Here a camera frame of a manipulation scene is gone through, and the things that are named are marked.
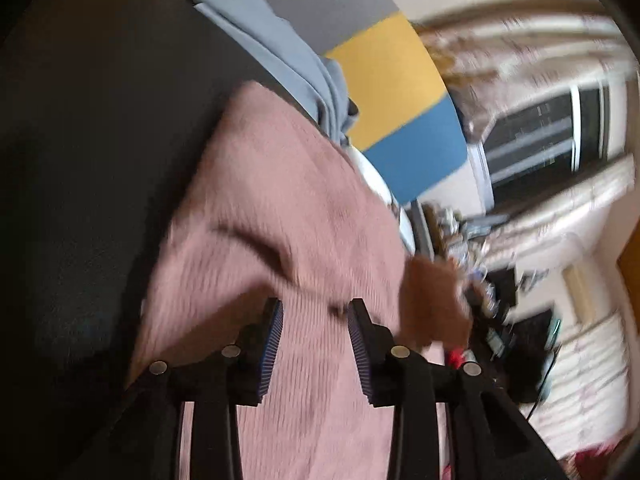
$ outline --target black surface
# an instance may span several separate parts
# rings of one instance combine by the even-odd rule
[[[291,100],[184,0],[34,0],[0,48],[12,478],[52,478],[119,395],[170,215],[251,79]]]

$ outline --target yellow fabric panel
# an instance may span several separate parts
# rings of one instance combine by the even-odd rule
[[[342,66],[360,119],[349,131],[366,150],[439,102],[446,88],[412,26],[397,12],[325,56]]]

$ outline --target light blue garment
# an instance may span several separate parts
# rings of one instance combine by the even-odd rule
[[[194,2],[287,89],[327,137],[344,143],[358,111],[336,61],[318,56],[265,0]]]

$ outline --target color block panel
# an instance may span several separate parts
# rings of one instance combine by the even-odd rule
[[[466,142],[449,95],[364,155],[401,204],[457,170],[466,161]]]
[[[439,102],[446,88],[418,35],[400,12],[325,54],[342,66],[360,109],[350,130],[361,151]]]

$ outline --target pink ribbed cloth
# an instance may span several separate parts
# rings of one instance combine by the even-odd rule
[[[130,380],[234,341],[268,296],[284,304],[269,393],[239,407],[247,480],[386,478],[392,408],[362,394],[346,322],[364,298],[398,329],[398,224],[341,150],[257,83],[232,97],[152,276]]]

